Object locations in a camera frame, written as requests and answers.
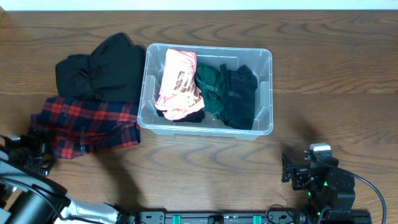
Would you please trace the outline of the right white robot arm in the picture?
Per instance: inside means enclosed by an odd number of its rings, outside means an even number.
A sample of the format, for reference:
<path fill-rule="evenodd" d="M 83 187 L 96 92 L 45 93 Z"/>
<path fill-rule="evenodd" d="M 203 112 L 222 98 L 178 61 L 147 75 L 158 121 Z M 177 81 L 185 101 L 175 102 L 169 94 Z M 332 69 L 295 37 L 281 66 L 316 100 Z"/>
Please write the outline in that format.
<path fill-rule="evenodd" d="M 308 204 L 295 215 L 295 223 L 349 223 L 356 194 L 354 178 L 338 168 L 330 152 L 305 152 L 308 164 L 295 164 L 282 155 L 282 181 L 305 190 Z"/>

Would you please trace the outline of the red navy plaid shirt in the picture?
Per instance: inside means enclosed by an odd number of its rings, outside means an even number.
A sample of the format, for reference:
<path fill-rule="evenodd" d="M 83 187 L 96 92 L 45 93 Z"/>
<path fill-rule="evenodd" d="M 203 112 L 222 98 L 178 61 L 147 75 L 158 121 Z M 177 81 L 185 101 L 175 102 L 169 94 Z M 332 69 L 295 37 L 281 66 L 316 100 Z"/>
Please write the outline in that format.
<path fill-rule="evenodd" d="M 50 152 L 59 159 L 136 146 L 141 142 L 134 103 L 46 99 L 30 126 L 44 135 Z"/>

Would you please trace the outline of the navy garment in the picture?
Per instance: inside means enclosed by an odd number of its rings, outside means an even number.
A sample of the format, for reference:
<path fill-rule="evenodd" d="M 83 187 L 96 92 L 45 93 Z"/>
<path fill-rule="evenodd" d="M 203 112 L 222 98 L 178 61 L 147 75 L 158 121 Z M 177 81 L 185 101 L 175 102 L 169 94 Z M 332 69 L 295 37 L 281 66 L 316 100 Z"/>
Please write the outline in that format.
<path fill-rule="evenodd" d="M 246 65 L 237 70 L 220 66 L 221 74 L 227 77 L 228 87 L 224 94 L 224 110 L 221 120 L 234 129 L 252 129 L 255 115 L 257 78 Z"/>

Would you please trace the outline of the large black garment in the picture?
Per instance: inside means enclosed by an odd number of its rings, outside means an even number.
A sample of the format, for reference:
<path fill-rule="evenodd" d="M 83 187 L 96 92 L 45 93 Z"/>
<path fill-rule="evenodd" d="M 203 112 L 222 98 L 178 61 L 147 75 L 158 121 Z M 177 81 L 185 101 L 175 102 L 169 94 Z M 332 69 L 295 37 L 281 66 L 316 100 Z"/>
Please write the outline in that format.
<path fill-rule="evenodd" d="M 69 55 L 55 66 L 59 96 L 138 103 L 146 51 L 124 33 L 108 37 L 89 55 Z"/>

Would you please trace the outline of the dark green garment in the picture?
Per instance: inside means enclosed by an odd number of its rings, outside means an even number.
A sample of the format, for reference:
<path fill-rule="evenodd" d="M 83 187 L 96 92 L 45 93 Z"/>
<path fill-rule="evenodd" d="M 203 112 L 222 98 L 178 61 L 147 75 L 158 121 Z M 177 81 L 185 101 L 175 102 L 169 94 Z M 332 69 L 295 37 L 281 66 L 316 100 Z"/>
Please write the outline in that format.
<path fill-rule="evenodd" d="M 204 111 L 212 113 L 220 119 L 225 105 L 226 77 L 217 68 L 198 62 L 195 83 L 201 90 L 201 96 L 205 101 Z"/>

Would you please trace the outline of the black taped garment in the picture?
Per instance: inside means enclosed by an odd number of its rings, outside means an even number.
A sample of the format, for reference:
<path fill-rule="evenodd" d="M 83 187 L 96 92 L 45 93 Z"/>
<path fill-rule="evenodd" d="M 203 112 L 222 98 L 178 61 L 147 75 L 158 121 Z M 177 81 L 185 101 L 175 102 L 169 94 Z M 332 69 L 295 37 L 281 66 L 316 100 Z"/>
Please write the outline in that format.
<path fill-rule="evenodd" d="M 189 123 L 201 123 L 202 119 L 205 118 L 205 112 L 203 110 L 196 111 L 194 113 L 188 114 L 182 119 L 174 120 L 175 123 L 179 122 L 189 122 Z"/>

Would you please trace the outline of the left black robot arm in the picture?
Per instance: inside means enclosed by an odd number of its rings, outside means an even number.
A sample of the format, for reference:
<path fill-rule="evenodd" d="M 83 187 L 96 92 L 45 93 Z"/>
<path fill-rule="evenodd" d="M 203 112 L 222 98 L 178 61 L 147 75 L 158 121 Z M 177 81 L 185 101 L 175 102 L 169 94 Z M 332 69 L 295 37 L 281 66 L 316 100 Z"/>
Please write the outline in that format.
<path fill-rule="evenodd" d="M 56 160 L 38 130 L 1 140 L 1 223 L 137 222 L 135 214 L 116 205 L 75 200 L 50 180 Z"/>

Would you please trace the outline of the coral pink printed shirt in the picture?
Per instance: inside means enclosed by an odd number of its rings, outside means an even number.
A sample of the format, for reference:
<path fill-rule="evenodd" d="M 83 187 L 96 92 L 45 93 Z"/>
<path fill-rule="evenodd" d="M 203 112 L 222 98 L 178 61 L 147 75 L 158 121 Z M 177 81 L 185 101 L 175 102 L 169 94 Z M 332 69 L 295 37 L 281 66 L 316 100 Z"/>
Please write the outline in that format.
<path fill-rule="evenodd" d="M 166 51 L 159 98 L 155 103 L 166 119 L 180 120 L 205 107 L 201 90 L 195 83 L 196 70 L 196 53 Z"/>

